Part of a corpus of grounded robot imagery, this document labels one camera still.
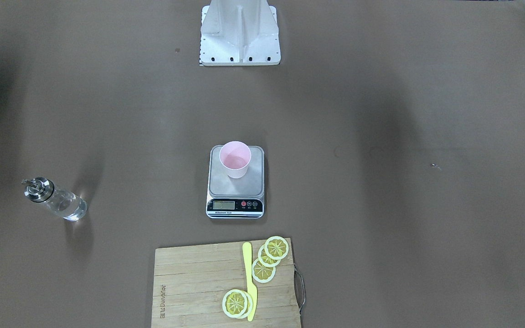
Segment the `scale display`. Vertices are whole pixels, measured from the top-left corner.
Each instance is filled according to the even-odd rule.
[[[257,219],[264,214],[264,151],[249,146],[252,157],[246,174],[227,176],[220,162],[221,145],[210,152],[206,215],[213,219]]]
[[[236,209],[236,203],[233,201],[219,201],[215,200],[212,202],[213,210],[235,210]]]

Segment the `yellow knife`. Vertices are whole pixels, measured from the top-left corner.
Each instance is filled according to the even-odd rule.
[[[257,309],[258,289],[252,282],[252,244],[248,241],[242,244],[242,257],[246,271],[246,292],[252,297],[252,311],[248,315],[248,321],[252,321],[254,311]]]

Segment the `lemon slice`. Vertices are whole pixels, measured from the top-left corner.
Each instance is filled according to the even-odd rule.
[[[240,289],[229,290],[222,299],[222,310],[230,318],[238,318],[248,310],[248,297]]]
[[[264,243],[264,251],[273,260],[285,259],[289,253],[289,244],[283,237],[273,236]]]
[[[263,266],[258,259],[252,264],[252,277],[261,284],[270,282],[275,276],[275,272],[277,272],[277,268]]]
[[[252,312],[252,306],[254,305],[254,301],[252,300],[252,297],[250,296],[250,294],[244,291],[242,292],[244,293],[244,295],[246,295],[248,307],[246,309],[246,312],[244,312],[243,315],[239,316],[238,319],[244,319],[248,317],[248,315],[250,315],[250,312]]]
[[[264,251],[264,245],[258,250],[258,261],[266,267],[275,267],[281,263],[281,260],[273,260],[268,256],[267,252]]]

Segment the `brown table surface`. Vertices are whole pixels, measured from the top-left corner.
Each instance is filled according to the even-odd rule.
[[[273,0],[281,65],[236,68],[198,66],[207,4],[0,1],[0,327],[148,328],[156,248],[271,235],[305,328],[525,327],[525,0]],[[260,220],[204,213],[233,139]]]

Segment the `pink cup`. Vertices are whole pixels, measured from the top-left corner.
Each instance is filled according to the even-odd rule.
[[[243,177],[250,163],[250,148],[240,141],[230,141],[220,149],[220,162],[226,174],[234,179]]]

